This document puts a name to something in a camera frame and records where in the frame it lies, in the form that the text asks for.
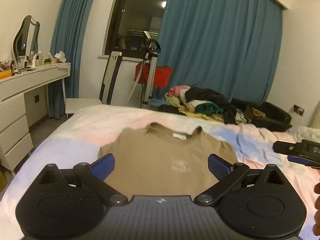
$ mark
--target white wall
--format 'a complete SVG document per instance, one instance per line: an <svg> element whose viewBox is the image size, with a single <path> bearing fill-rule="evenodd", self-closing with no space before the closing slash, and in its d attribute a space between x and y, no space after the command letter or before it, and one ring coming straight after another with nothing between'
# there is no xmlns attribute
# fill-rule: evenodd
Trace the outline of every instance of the white wall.
<svg viewBox="0 0 320 240"><path fill-rule="evenodd" d="M283 35L276 75L268 102L285 111L293 105L305 109L293 115L292 125L309 125L320 100L320 0L291 0L283 12Z"/></svg>
<svg viewBox="0 0 320 240"><path fill-rule="evenodd" d="M102 78L108 60L98 58L98 55L104 54L102 50L113 2L114 0L93 0L82 48L80 98L99 98ZM112 105L123 106L126 103L134 86L133 78L136 65L136 61L123 60L113 93ZM137 86L129 106L139 106L140 93L141 88Z"/></svg>
<svg viewBox="0 0 320 240"><path fill-rule="evenodd" d="M31 15L40 23L39 50L46 55L62 0L0 0L0 61L11 55L15 38L25 16Z"/></svg>

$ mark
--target bedsheet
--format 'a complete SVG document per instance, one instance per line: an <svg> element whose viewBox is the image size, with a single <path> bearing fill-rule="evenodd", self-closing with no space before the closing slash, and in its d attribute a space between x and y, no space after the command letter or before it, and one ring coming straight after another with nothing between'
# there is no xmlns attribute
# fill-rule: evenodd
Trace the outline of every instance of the bedsheet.
<svg viewBox="0 0 320 240"><path fill-rule="evenodd" d="M319 182L319 173L288 162L285 155L273 152L272 144L276 140L299 142L306 136L320 139L320 130L298 127L285 133L270 132L250 124L224 125L181 115L105 105L84 108L74 114L24 163L0 201L0 239L18 240L23 237L15 218L15 208L47 163L56 163L60 169L72 168L79 162L92 163L97 159L100 146L113 142L125 127L138 129L151 122L159 122L173 130L187 133L201 125L205 132L231 143L239 161L250 168L263 169L268 163L278 165L307 208L308 216L300 237L304 240L318 239L312 233L312 226L317 198L313 187Z"/></svg>

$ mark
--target white chair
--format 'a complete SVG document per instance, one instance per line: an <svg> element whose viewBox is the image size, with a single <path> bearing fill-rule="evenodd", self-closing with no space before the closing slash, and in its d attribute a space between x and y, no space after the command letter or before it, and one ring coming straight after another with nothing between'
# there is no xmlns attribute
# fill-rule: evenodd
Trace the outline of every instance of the white chair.
<svg viewBox="0 0 320 240"><path fill-rule="evenodd" d="M67 98L66 99L66 114L69 118L69 114L74 114L81 108L88 106L98 106L102 105L100 99L96 98Z"/></svg>

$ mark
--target white desk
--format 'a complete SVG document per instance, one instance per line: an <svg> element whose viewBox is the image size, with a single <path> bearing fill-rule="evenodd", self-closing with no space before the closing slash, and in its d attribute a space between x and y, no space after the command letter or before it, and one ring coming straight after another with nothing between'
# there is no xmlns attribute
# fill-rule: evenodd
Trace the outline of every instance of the white desk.
<svg viewBox="0 0 320 240"><path fill-rule="evenodd" d="M0 80L0 164L13 175L13 169L33 148L24 93L62 79L66 102L64 78L70 76L70 67L70 63L42 65L36 70L24 71Z"/></svg>

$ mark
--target gray floor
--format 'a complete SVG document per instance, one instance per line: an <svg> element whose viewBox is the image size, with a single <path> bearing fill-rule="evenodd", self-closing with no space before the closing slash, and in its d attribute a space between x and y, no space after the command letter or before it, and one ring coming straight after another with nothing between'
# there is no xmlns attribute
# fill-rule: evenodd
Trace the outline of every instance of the gray floor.
<svg viewBox="0 0 320 240"><path fill-rule="evenodd" d="M54 118L46 118L43 122L37 124L35 127L30 129L30 135L33 142L33 152L45 139L49 137L62 123L67 120L67 116L62 116L59 120ZM14 169L17 173L21 166L25 163L25 161L29 158L29 155L26 155L23 160L18 164L18 166ZM10 182L13 180L13 176L9 170L0 165L0 170L2 174L5 176L7 180L7 186L0 192L0 200L2 199L4 192L7 190Z"/></svg>

